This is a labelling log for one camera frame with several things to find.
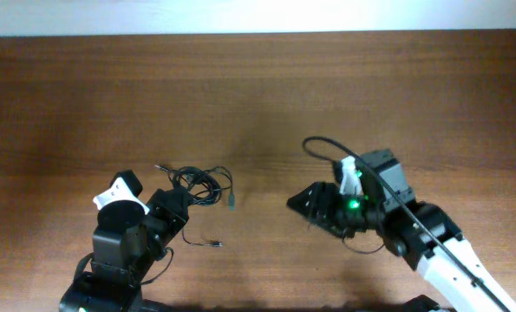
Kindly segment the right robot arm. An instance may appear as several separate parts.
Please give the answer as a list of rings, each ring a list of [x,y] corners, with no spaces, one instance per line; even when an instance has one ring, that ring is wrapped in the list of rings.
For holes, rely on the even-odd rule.
[[[348,156],[333,169],[335,182],[311,184],[288,207],[341,240],[375,231],[457,311],[516,311],[460,227],[439,206],[417,200],[389,149]]]

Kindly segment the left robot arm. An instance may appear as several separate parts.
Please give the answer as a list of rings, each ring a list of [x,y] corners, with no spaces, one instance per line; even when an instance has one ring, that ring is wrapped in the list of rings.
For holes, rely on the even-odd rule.
[[[148,200],[149,212],[130,199],[104,205],[92,236],[93,252],[77,264],[73,282],[64,293],[61,312],[171,311],[142,295],[155,281],[145,276],[164,257],[173,258],[170,241],[187,223],[188,192],[157,190]]]

